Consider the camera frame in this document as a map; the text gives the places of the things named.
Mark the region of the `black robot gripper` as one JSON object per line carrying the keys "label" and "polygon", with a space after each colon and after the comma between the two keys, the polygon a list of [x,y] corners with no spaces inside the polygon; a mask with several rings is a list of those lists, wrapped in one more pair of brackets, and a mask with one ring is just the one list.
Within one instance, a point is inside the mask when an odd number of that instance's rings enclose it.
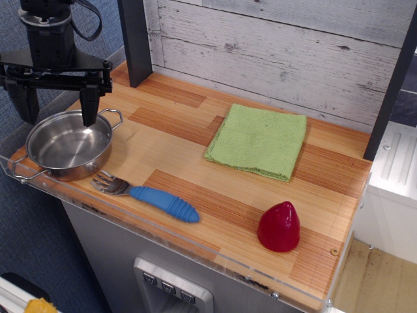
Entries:
{"label": "black robot gripper", "polygon": [[80,91],[83,124],[96,123],[100,96],[112,91],[111,62],[79,50],[70,23],[27,25],[29,47],[1,53],[1,86],[26,123],[39,114],[36,88]]}

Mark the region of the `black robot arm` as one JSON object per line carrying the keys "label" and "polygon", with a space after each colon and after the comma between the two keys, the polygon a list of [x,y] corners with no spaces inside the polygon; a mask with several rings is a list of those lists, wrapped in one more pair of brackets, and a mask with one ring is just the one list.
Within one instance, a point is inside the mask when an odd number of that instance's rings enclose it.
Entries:
{"label": "black robot arm", "polygon": [[22,120],[34,124],[37,89],[78,91],[83,124],[96,122],[100,97],[112,91],[111,62],[82,52],[74,36],[73,1],[21,1],[29,47],[1,54],[1,87]]}

